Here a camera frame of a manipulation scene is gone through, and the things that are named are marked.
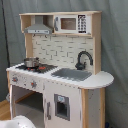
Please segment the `floor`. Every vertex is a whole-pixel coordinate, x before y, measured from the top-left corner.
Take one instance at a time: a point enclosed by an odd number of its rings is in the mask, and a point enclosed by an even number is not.
[[[0,102],[0,120],[10,120],[10,105],[7,100]]]

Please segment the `oven window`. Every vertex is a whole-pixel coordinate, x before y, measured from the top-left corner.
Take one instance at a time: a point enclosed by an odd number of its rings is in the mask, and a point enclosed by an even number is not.
[[[61,29],[76,30],[76,18],[61,18]]]

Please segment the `tile backsplash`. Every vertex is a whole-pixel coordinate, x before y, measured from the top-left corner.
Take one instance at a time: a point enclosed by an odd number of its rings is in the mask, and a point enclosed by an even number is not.
[[[93,57],[93,39],[79,36],[32,35],[33,56],[41,63],[75,68],[78,54],[87,51]],[[93,70],[89,58],[82,55],[81,62],[86,62],[86,70]]]

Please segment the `burner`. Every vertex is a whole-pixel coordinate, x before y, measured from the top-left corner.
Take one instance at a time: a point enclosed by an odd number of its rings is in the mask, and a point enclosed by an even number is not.
[[[56,68],[56,67],[57,66],[53,66],[53,65],[39,64],[39,67],[34,67],[34,68],[28,68],[25,65],[21,65],[16,68],[26,70],[29,72],[45,73],[45,72],[50,71],[51,69]]]

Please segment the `gray curtain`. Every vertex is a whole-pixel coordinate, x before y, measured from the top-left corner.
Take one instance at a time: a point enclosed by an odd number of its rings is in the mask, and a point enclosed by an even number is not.
[[[4,0],[11,65],[25,57],[19,13],[102,11],[102,70],[115,77],[106,88],[106,119],[114,128],[128,127],[128,1],[127,0]]]
[[[3,20],[2,2],[0,1],[0,102],[6,99],[8,93],[6,68],[7,62],[7,50],[5,40],[5,29]]]

